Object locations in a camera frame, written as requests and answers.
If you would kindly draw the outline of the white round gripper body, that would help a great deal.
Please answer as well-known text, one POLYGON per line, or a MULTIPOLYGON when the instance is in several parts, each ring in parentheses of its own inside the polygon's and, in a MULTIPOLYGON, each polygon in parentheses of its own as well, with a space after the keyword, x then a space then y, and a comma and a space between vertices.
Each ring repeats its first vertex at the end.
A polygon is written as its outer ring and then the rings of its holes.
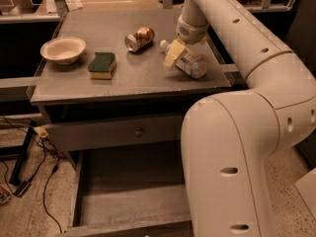
POLYGON ((181 15, 178 19, 176 33, 177 36, 187 44, 196 44, 206 35, 208 21, 205 17, 187 19, 181 15))

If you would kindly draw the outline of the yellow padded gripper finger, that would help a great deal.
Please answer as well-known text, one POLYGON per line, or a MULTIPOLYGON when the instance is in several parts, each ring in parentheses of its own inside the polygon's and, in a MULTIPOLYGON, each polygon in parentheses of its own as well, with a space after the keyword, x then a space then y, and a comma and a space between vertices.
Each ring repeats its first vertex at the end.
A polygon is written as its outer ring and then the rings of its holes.
POLYGON ((166 53, 164 66, 171 69, 186 51, 187 44, 180 38, 174 39, 172 42, 163 39, 162 48, 166 53))

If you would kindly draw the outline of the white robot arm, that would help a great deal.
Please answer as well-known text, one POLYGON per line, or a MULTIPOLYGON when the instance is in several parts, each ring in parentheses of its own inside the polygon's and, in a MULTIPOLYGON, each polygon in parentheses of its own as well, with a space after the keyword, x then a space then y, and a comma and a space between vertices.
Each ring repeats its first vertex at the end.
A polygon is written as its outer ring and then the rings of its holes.
POLYGON ((185 0, 164 64, 213 28, 248 88, 205 97, 181 131, 195 237, 277 237, 266 157, 315 128, 316 81, 298 56, 237 0, 185 0))

